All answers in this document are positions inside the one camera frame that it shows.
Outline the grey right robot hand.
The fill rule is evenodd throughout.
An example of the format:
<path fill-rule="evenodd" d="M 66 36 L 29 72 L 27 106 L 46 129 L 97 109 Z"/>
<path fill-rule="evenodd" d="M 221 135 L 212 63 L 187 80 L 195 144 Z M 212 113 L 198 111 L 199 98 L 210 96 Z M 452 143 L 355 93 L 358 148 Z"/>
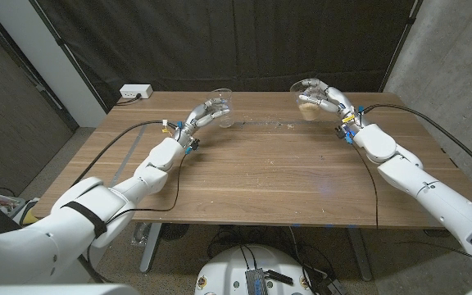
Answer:
<path fill-rule="evenodd" d="M 321 111 L 334 113 L 348 127 L 363 128 L 358 111 L 335 87 L 319 79 L 303 79 L 290 88 L 304 120 L 316 120 Z"/>

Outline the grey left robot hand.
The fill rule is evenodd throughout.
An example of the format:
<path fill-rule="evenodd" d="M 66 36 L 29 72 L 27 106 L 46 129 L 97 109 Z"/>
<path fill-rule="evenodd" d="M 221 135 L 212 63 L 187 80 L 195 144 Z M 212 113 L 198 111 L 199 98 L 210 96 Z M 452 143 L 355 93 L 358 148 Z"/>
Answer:
<path fill-rule="evenodd" d="M 211 98 L 199 104 L 188 115 L 179 128 L 179 138 L 192 136 L 198 129 L 210 124 L 214 119 L 228 115 L 230 108 L 228 101 L 222 98 Z"/>

